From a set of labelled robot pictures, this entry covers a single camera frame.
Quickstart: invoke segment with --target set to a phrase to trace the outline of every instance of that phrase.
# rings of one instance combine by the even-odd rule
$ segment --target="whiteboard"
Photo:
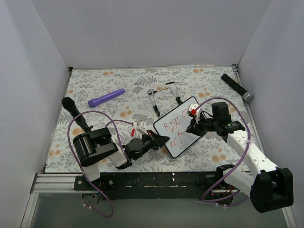
[[[195,97],[190,97],[154,123],[154,128],[159,135],[170,137],[165,146],[173,158],[180,156],[200,138],[187,132],[181,134],[190,125],[192,119],[187,114],[190,104],[198,104]]]

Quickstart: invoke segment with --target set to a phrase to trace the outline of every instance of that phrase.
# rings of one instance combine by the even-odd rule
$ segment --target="gray wall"
[[[30,0],[0,1],[0,226],[19,227],[45,162],[67,66]]]
[[[270,0],[32,0],[69,67],[238,63]]]
[[[265,153],[294,175],[292,211],[304,227],[304,1],[272,0],[240,61]]]

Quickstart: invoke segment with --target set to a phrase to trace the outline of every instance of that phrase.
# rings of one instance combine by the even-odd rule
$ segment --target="table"
[[[201,103],[210,97],[222,96],[232,101],[244,115],[247,122],[249,117],[241,96],[232,90],[221,76],[227,74],[235,78],[232,67],[166,67],[166,68],[128,68],[128,69],[95,69],[73,70],[66,90],[66,96],[71,97],[80,112],[99,110],[107,113],[113,119],[123,119],[134,122],[145,120],[147,129],[153,128],[153,122],[158,117],[147,96],[151,86],[175,81],[181,100],[191,96]],[[125,89],[125,93],[102,103],[96,108],[90,108],[87,102],[117,89]],[[169,90],[156,94],[156,103],[161,115],[177,106]],[[204,110],[211,112],[211,103]],[[236,110],[229,105],[232,120],[239,120]],[[100,114],[86,114],[86,122],[94,129],[102,128],[109,120]],[[48,152],[44,173],[75,173],[80,172],[67,143],[67,127],[71,115],[63,108],[60,111],[58,123]],[[123,144],[127,144],[131,136],[132,126],[118,123],[117,127]],[[113,125],[109,125],[113,140],[117,140]],[[71,139],[82,133],[81,128],[73,124]],[[239,155],[215,133],[208,133],[202,139],[173,159],[165,147],[159,151],[149,151],[133,163],[133,166],[118,170],[107,159],[99,162],[100,172],[157,172],[157,171],[215,171],[216,167],[239,160]],[[244,164],[239,167],[247,170]]]

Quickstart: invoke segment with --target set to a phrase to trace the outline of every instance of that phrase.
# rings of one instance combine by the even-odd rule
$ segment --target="tabletop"
[[[129,68],[129,69],[95,69],[73,70],[66,90],[66,96],[71,97],[80,112],[98,110],[107,113],[113,119],[122,119],[130,122],[146,121],[146,129],[153,129],[153,123],[158,119],[153,106],[147,96],[151,86],[175,81],[181,100],[191,96],[196,97],[199,103],[204,100],[221,96],[232,101],[249,122],[241,96],[221,80],[221,76],[227,74],[235,78],[231,67],[167,67],[167,68]],[[125,93],[90,108],[88,101],[100,97],[115,90],[124,88]],[[156,104],[161,115],[168,113],[177,106],[177,102],[169,90],[155,95]],[[211,103],[203,106],[207,112],[211,112]],[[233,121],[240,121],[235,108],[229,104],[229,112]],[[103,128],[109,120],[97,113],[85,115],[89,126],[95,129]],[[51,140],[44,173],[75,173],[80,172],[75,158],[67,143],[67,127],[72,116],[61,109],[56,125],[55,133]],[[131,136],[133,127],[124,123],[117,123],[123,144],[127,144],[132,138],[139,137],[136,132]],[[117,141],[113,125],[109,125],[113,140]],[[71,128],[71,139],[83,133],[82,129],[74,123]],[[174,159],[165,147],[158,151],[149,151],[143,157],[133,162],[131,167],[118,170],[105,158],[99,162],[100,172],[151,172],[151,171],[215,171],[220,165],[239,160],[239,155],[228,146],[216,133],[207,133],[197,143],[187,149],[181,156]],[[245,164],[240,169],[247,170]]]

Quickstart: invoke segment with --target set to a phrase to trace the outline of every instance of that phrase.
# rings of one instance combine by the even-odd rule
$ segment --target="purple cylinder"
[[[110,99],[112,99],[114,97],[117,97],[117,96],[119,96],[119,95],[121,95],[123,93],[124,93],[124,89],[119,89],[119,90],[111,92],[111,93],[109,93],[107,95],[101,96],[99,98],[93,98],[92,100],[88,101],[88,104],[89,104],[89,106],[91,108],[94,108],[94,107],[100,105],[101,103],[103,103],[103,102],[105,102],[107,100],[110,100]]]

